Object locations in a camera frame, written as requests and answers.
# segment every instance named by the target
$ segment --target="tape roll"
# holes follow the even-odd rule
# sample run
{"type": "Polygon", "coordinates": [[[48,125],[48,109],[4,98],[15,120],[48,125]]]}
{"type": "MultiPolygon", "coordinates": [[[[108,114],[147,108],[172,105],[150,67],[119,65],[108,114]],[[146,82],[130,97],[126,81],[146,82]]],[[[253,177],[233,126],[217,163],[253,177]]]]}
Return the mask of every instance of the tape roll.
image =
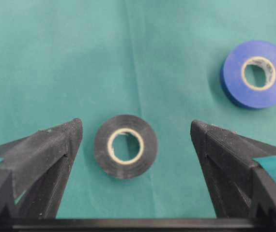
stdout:
{"type": "Polygon", "coordinates": [[[119,115],[109,119],[97,131],[94,153],[98,164],[109,175],[129,179],[143,174],[152,165],[157,154],[157,139],[151,126],[133,115],[119,115]],[[139,152],[131,160],[121,160],[114,154],[113,140],[130,133],[139,142],[139,152]]]}
{"type": "Polygon", "coordinates": [[[276,104],[276,46],[249,41],[232,50],[222,67],[221,85],[234,103],[246,108],[267,108],[276,104]],[[265,72],[263,87],[247,82],[245,68],[257,65],[265,72]]]}

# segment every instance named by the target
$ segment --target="black plastic part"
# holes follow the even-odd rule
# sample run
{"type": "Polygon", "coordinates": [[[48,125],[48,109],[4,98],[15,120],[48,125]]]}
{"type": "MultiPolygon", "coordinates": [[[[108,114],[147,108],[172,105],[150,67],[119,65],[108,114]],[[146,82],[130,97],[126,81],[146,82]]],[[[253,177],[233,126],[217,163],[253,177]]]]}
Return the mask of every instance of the black plastic part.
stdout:
{"type": "Polygon", "coordinates": [[[1,145],[0,218],[54,218],[81,139],[74,119],[1,145]]]}
{"type": "Polygon", "coordinates": [[[1,231],[191,231],[258,232],[266,223],[257,219],[11,219],[0,221],[1,231]]]}
{"type": "MultiPolygon", "coordinates": [[[[12,194],[0,203],[1,231],[187,231],[187,232],[276,232],[276,182],[253,161],[254,157],[276,154],[276,147],[255,141],[234,132],[201,121],[193,121],[191,137],[197,152],[217,219],[38,219],[38,212],[46,213],[44,218],[53,218],[57,203],[42,204],[39,201],[25,210],[32,218],[19,218],[12,206],[12,194]]],[[[22,212],[29,199],[50,196],[44,189],[50,184],[50,174],[59,173],[63,156],[48,172],[44,173],[20,200],[22,212]]],[[[11,173],[0,179],[0,193],[12,191],[11,173]]],[[[52,192],[62,191],[55,188],[52,192]]]]}
{"type": "Polygon", "coordinates": [[[276,147],[195,120],[191,137],[218,218],[266,218],[276,231],[276,183],[253,160],[276,147]]]}

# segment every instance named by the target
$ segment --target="black electrical tape roll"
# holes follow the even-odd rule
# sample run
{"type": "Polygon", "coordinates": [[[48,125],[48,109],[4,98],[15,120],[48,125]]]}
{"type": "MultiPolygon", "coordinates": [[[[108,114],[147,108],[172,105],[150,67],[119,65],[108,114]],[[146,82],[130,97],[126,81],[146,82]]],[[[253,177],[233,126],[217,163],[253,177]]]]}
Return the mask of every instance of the black electrical tape roll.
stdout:
{"type": "Polygon", "coordinates": [[[157,139],[151,126],[133,115],[119,115],[109,119],[97,131],[94,141],[95,158],[103,170],[116,178],[129,179],[143,174],[157,154],[157,139]],[[139,141],[139,152],[131,160],[114,155],[112,143],[120,134],[130,133],[139,141]]]}

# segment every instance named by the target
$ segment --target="blue electrical tape roll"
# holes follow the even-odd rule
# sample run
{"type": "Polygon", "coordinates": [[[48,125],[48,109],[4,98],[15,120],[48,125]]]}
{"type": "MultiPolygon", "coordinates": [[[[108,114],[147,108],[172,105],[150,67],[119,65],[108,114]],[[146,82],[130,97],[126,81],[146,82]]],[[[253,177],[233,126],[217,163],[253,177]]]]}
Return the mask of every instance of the blue electrical tape roll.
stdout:
{"type": "Polygon", "coordinates": [[[237,105],[261,109],[276,104],[276,46],[265,41],[249,41],[237,46],[222,67],[221,85],[237,105]],[[245,68],[257,65],[265,72],[263,87],[247,82],[245,68]]]}

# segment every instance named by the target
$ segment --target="green cloth backdrop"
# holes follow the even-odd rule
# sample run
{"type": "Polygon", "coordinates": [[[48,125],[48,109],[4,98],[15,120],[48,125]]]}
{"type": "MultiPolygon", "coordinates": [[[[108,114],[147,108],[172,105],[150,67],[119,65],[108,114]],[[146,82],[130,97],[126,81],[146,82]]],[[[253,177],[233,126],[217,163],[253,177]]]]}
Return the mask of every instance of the green cloth backdrop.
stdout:
{"type": "Polygon", "coordinates": [[[79,117],[58,217],[215,217],[191,121],[276,145],[276,106],[239,108],[220,87],[226,56],[249,40],[276,44],[276,0],[0,0],[0,144],[79,117]],[[118,114],[158,138],[134,179],[108,176],[93,155],[97,129],[118,114]]]}

